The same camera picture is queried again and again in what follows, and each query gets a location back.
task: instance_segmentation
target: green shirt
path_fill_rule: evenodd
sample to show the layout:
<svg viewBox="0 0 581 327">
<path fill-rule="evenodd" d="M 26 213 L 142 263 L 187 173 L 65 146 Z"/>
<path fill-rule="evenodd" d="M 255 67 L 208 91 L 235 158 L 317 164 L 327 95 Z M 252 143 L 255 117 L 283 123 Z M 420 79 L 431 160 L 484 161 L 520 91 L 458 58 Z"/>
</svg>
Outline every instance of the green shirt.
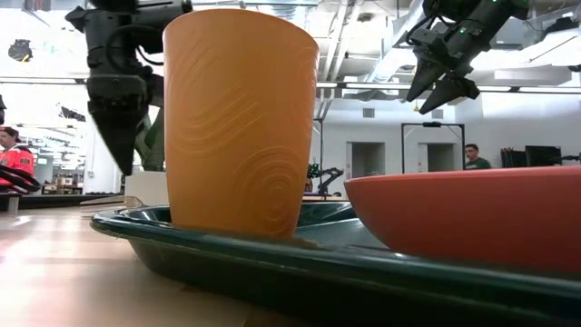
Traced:
<svg viewBox="0 0 581 327">
<path fill-rule="evenodd" d="M 483 158 L 478 158 L 477 160 L 467 162 L 466 163 L 466 170 L 471 169 L 490 169 L 492 166 L 488 162 L 488 160 Z"/>
</svg>

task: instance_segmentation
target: doorway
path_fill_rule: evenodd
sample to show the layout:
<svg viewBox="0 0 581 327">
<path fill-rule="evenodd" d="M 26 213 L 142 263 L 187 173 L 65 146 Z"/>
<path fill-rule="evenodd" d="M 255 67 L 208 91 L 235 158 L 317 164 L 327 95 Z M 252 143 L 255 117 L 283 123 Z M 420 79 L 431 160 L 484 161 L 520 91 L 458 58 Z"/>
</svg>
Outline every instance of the doorway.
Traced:
<svg viewBox="0 0 581 327">
<path fill-rule="evenodd" d="M 456 170 L 454 144 L 427 144 L 428 172 L 449 172 Z"/>
<path fill-rule="evenodd" d="M 385 144 L 352 142 L 349 147 L 352 178 L 385 174 Z"/>
</svg>

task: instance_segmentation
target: dark green tray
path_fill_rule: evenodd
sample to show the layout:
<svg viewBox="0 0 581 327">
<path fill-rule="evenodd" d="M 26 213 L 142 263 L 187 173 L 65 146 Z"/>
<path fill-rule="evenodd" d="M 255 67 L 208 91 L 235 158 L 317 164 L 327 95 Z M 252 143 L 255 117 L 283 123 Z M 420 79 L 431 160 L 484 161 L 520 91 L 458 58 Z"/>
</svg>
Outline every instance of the dark green tray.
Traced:
<svg viewBox="0 0 581 327">
<path fill-rule="evenodd" d="M 144 208 L 98 213 L 92 227 L 128 239 L 156 273 L 322 325 L 581 326 L 576 276 L 391 253 L 357 219 L 300 227 L 310 243 L 184 231 L 170 220 L 167 207 Z"/>
</svg>

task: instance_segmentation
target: man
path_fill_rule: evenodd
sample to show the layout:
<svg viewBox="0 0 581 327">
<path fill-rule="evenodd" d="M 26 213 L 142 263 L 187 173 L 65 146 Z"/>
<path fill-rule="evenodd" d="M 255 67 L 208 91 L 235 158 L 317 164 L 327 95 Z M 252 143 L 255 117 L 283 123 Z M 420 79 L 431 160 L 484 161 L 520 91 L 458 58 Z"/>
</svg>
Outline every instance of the man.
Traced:
<svg viewBox="0 0 581 327">
<path fill-rule="evenodd" d="M 5 149 L 3 153 L 0 153 L 0 164 L 32 176 L 34 174 L 34 156 L 26 147 L 18 145 L 21 142 L 18 135 L 18 131 L 14 128 L 0 126 L 0 145 Z M 26 190 L 0 178 L 0 192 L 2 190 L 26 193 Z"/>
<path fill-rule="evenodd" d="M 467 144 L 465 150 L 466 157 L 468 158 L 468 162 L 466 163 L 467 170 L 492 168 L 488 160 L 478 156 L 478 145 Z"/>
</svg>

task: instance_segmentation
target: person in orange vest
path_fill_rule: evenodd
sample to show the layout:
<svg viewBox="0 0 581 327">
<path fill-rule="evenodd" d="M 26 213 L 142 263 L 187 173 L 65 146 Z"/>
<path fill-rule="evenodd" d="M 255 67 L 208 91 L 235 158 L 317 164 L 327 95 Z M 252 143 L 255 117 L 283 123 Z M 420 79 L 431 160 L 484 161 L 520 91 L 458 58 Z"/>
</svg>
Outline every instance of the person in orange vest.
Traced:
<svg viewBox="0 0 581 327">
<path fill-rule="evenodd" d="M 0 165 L 12 168 L 32 178 L 34 174 L 34 156 L 25 146 L 18 145 L 21 142 L 18 135 L 18 131 L 14 128 L 0 126 L 0 145 L 5 149 L 0 153 Z M 0 178 L 0 192 L 2 191 L 28 193 L 23 188 L 14 185 L 14 183 Z"/>
</svg>

